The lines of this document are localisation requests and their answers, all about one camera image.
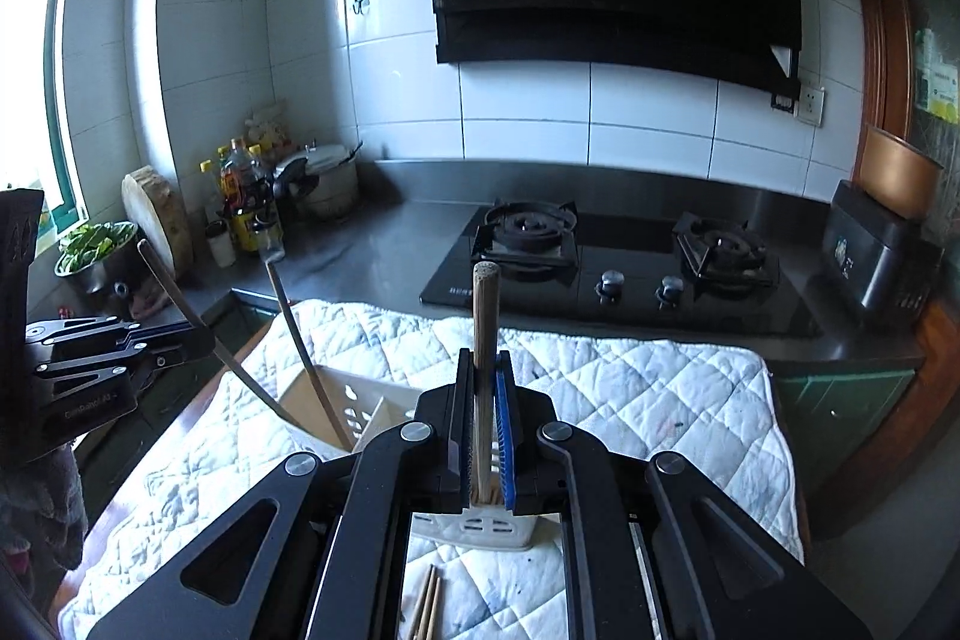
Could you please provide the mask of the wooden display cabinet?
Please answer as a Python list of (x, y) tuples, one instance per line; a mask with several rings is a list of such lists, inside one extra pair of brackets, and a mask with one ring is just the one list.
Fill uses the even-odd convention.
[(862, 125), (900, 136), (942, 166), (926, 224), (958, 236), (958, 0), (861, 0)]

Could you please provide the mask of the white quilted cloth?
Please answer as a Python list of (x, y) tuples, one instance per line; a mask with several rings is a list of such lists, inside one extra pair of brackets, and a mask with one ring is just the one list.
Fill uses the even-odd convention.
[[(453, 381), (457, 354), (473, 341), (469, 320), (428, 320), (368, 304), (313, 299), (298, 304), (295, 317), (320, 367), (417, 392)], [(501, 330), (500, 346), (517, 385), (550, 396), (558, 419), (612, 452), (641, 459), (680, 453), (794, 557), (804, 554), (793, 455), (758, 354), (521, 330)], [(60, 611), (62, 637), (88, 637), (99, 619), (299, 450), (324, 458), (335, 452), (288, 427), (239, 378), (225, 375), (187, 437), (133, 473), (137, 502)], [(405, 609), (415, 606), (428, 569), (443, 574), (439, 637), (565, 637), (562, 540), (551, 521), (539, 523), (532, 546), (521, 552), (412, 537)]]

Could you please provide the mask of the dark soy sauce bottle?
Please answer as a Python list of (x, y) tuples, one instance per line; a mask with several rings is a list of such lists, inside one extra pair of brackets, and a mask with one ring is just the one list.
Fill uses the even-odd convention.
[(221, 159), (221, 191), (229, 224), (242, 252), (256, 253), (257, 216), (268, 211), (272, 201), (272, 175), (259, 151), (251, 151), (242, 138), (233, 138)]

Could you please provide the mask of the steel bowl of greens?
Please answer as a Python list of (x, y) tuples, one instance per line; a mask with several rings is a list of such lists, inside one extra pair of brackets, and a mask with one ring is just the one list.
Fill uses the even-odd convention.
[(139, 239), (140, 227), (132, 221), (82, 224), (59, 242), (53, 273), (87, 296), (123, 296), (140, 278)]

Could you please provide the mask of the wall power socket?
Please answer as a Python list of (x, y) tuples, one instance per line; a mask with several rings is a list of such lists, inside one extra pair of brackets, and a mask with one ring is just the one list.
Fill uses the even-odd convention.
[(796, 117), (811, 127), (823, 124), (825, 112), (825, 89), (820, 86), (800, 86), (796, 103)]

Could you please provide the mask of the small white jar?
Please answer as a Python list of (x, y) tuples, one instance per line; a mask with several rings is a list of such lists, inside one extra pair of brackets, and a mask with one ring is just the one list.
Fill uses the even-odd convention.
[(213, 262), (224, 269), (236, 263), (236, 250), (231, 239), (228, 224), (215, 220), (205, 226), (206, 247), (210, 250)]

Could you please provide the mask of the yellow cap oil bottle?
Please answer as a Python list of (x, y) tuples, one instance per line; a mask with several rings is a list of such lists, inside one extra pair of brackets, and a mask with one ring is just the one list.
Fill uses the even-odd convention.
[(206, 224), (212, 224), (221, 218), (223, 211), (223, 191), (220, 185), (220, 169), (212, 159), (203, 159), (199, 164), (200, 185), (202, 186), (203, 216)]

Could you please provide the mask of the round wooden cutting board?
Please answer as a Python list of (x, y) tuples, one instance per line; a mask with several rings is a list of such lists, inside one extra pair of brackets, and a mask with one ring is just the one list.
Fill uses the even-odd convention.
[(176, 280), (194, 264), (194, 247), (181, 195), (151, 166), (124, 175), (125, 216), (137, 224)]

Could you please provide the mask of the black gas stove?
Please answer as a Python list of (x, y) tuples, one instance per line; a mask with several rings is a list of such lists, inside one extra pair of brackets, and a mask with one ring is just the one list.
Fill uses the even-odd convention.
[(667, 331), (813, 338), (811, 309), (747, 223), (581, 213), (571, 202), (477, 209), (421, 291), (472, 307), (475, 266), (500, 268), (500, 307), (542, 319)]

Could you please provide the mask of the wooden chopstick standing in holder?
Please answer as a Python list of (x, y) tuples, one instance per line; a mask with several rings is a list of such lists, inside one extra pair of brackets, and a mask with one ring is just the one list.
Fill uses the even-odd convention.
[(301, 359), (302, 365), (304, 365), (306, 374), (308, 374), (308, 378), (311, 382), (314, 393), (316, 393), (317, 401), (319, 401), (320, 406), (322, 406), (322, 409), (324, 409), (325, 417), (327, 417), (329, 424), (331, 424), (332, 431), (334, 431), (334, 434), (337, 436), (338, 442), (340, 442), (340, 445), (342, 445), (343, 450), (351, 452), (353, 450), (352, 436), (350, 435), (350, 432), (347, 431), (347, 427), (342, 424), (342, 420), (338, 419), (335, 406), (332, 404), (331, 398), (329, 398), (327, 392), (325, 392), (322, 381), (320, 381), (313, 358), (309, 356), (308, 349), (306, 349), (306, 344), (304, 344), (304, 341), (302, 341), (301, 331), (299, 331), (295, 314), (293, 314), (293, 310), (291, 310), (290, 301), (288, 301), (288, 298), (286, 297), (283, 284), (281, 284), (280, 275), (278, 274), (275, 262), (274, 260), (265, 260), (265, 262), (263, 262), (263, 266), (265, 266), (265, 271), (267, 271), (268, 281), (270, 281), (270, 284), (272, 284), (275, 298), (277, 298), (278, 305), (280, 306), (281, 315), (283, 315), (283, 318), (286, 321), (286, 326), (288, 326), (291, 339), (295, 343), (298, 356)]

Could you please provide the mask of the black rice cooker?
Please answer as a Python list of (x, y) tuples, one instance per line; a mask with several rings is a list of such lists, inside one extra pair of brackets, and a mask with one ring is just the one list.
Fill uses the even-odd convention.
[(885, 208), (859, 185), (841, 181), (823, 230), (825, 275), (869, 328), (910, 330), (939, 273), (944, 250), (923, 224)]

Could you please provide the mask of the white plastic utensil holder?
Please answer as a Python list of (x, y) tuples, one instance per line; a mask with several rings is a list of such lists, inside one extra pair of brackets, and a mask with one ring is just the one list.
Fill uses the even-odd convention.
[[(361, 450), (382, 431), (413, 419), (420, 396), (416, 388), (370, 380), (324, 365), (316, 367), (316, 374), (334, 414), (325, 413), (306, 370), (301, 370), (281, 393), (280, 406), (293, 416), (299, 429), (331, 447), (342, 448), (334, 431), (334, 419), (347, 431), (352, 452)], [(470, 507), (459, 515), (412, 516), (415, 536), (482, 551), (525, 551), (534, 542), (535, 526), (535, 516), (514, 516), (496, 505)]]

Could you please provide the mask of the copper inner pot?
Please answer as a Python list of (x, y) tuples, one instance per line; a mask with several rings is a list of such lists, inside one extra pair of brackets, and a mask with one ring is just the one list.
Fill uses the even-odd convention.
[(942, 166), (900, 136), (867, 127), (856, 182), (908, 221), (924, 221), (934, 205)]

